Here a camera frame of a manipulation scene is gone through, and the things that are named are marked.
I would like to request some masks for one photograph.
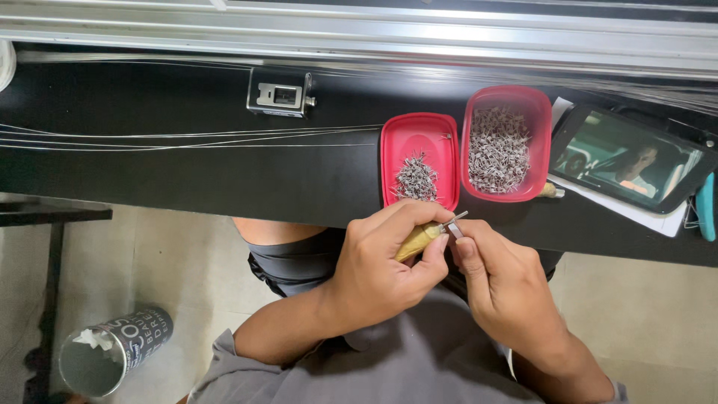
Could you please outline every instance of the teal object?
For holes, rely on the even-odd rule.
[[[701,227],[703,238],[709,242],[716,239],[716,227],[713,222],[713,182],[715,175],[710,173],[706,183],[696,194],[696,213],[698,214],[698,225]]]

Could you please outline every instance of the red plastic container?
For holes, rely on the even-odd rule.
[[[381,190],[384,206],[398,202],[392,193],[404,159],[424,152],[424,162],[437,172],[438,202],[453,211],[459,203],[459,142],[456,121],[448,116],[417,112],[389,119],[381,130]]]
[[[469,183],[469,133],[474,109],[508,106],[515,114],[522,114],[531,136],[528,147],[526,177],[518,188],[507,193],[483,193]],[[477,91],[466,104],[464,132],[461,139],[461,182],[471,195],[495,202],[523,202],[536,197],[546,184],[551,154],[551,103],[539,90],[524,86],[495,86]]]

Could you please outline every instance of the fingernail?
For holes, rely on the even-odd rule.
[[[447,242],[449,242],[449,235],[448,234],[442,234],[439,236],[441,238],[439,240],[439,248],[442,252],[447,248]]]
[[[456,250],[459,252],[459,257],[461,257],[462,260],[471,257],[471,254],[473,254],[474,249],[471,245],[473,242],[474,240],[468,237],[462,237],[456,241]]]

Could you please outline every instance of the smartphone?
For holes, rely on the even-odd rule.
[[[590,105],[561,118],[549,172],[659,214],[674,211],[718,167],[718,154]]]

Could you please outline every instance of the black tabletop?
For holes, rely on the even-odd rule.
[[[247,111],[247,86],[245,70],[19,65],[0,93],[0,123],[73,134],[179,134],[383,124],[430,111],[449,114],[461,126],[465,102],[478,89],[322,76],[311,118],[293,119]],[[369,145],[147,152],[0,147],[0,191],[342,227],[382,207],[379,131],[296,138],[296,144],[337,143]],[[665,237],[570,191],[560,200],[492,203],[462,189],[457,211],[464,210],[535,248],[718,267],[716,244],[697,230]]]

